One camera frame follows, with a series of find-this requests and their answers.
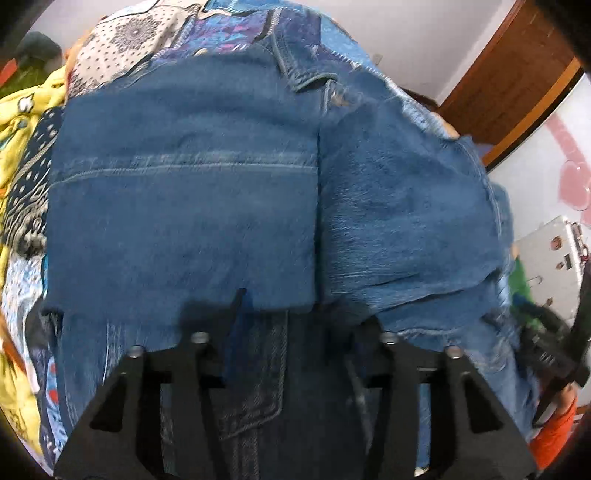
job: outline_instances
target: floral pattern fabric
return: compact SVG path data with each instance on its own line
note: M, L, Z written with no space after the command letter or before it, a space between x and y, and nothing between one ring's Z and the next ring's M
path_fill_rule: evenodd
M205 20L191 17L177 42L154 55L152 63L181 60L206 51L243 50L262 33L267 16L268 12L258 11L245 17L215 15Z
M142 2L100 22L85 39L70 75L68 97L82 95L125 75L169 47L199 0Z

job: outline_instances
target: black metal bracket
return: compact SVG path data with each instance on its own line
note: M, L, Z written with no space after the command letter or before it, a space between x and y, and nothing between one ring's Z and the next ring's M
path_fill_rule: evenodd
M431 388L431 464L424 480L523 480L535 462L502 404L458 347L445 353L383 332L376 319L353 336L369 388L381 388L363 480L411 480L418 444L418 388ZM55 468L63 480L228 480L211 388L223 365L206 332L175 348L132 347L90 402ZM160 387L171 384L176 475L161 455Z
M154 435L160 440L160 431L143 426L144 417L158 415L158 410L144 415L143 409L152 403L147 392L170 383L179 477L229 479L209 398L210 388L224 387L221 372L222 363L205 332L168 350L148 353L142 346L132 347L78 421L57 462L56 478L171 478L151 455L159 453L150 449L150 443Z
M431 391L431 462L422 479L522 480L536 473L516 425L460 348L417 348L382 332L376 319L359 328L353 345L366 386L382 388L364 480L413 478L424 383Z

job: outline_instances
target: patterned fabric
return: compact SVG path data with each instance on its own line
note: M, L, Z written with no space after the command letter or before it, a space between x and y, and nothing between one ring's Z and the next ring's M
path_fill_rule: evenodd
M191 17L175 45L154 55L152 63L158 65L205 51L243 50L262 33L267 16L267 12L259 11L247 16L215 15L205 20Z
M25 338L25 320L34 303L43 292L41 282L41 256L26 260L12 252L8 261L6 283L2 290L2 313L6 317L8 332L25 362L31 391L39 391L37 374L29 355Z
M39 445L39 412L31 394L27 377L0 352L0 407L20 438L35 452Z
M55 447L53 453L55 455L55 461L60 457L61 451L64 445L68 441L68 436L64 425L61 422L60 405L57 399L57 377L56 377L56 360L53 356L49 359L47 365L47 383L46 383L46 394L45 394L45 407L47 410L47 416L49 418L49 425L51 432L55 439Z
M40 386L37 405L41 417L39 443L47 465L54 467L67 441L57 399L56 363L51 345L55 343L54 323L40 315L43 297L39 297L27 316L25 337Z
M63 107L47 110L22 156L8 194L2 242L29 258L44 253L48 174Z
M95 90L168 47L196 0L158 0L125 8L100 22L84 41L68 84L68 97Z

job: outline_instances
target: blue patterned cloth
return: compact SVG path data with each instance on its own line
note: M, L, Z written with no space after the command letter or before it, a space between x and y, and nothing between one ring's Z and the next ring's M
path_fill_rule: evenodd
M250 10L269 10L278 7L289 7L303 12L307 9L299 4L294 4L285 0L210 0L207 9L221 9L233 13L245 12ZM369 55L351 36L340 28L330 17L322 14L322 44L343 57L355 63L359 63L370 69L376 69L376 66L369 58Z
M191 17L174 45L154 55L152 64L181 60L202 51L244 50L261 34L267 16L267 12L258 11L247 16L215 15L205 20Z
M6 318L8 333L25 362L29 385L33 393L39 392L39 384L25 338L25 321L29 311L43 292L41 284L42 259L37 256L26 260L12 251L8 259L6 283L2 290L1 309Z

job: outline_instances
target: paisley print fabric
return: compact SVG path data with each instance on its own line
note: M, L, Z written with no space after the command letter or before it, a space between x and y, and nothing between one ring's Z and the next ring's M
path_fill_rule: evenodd
M187 17L199 8L199 0L149 1L128 7L100 22L78 53L68 97L91 92L169 47Z

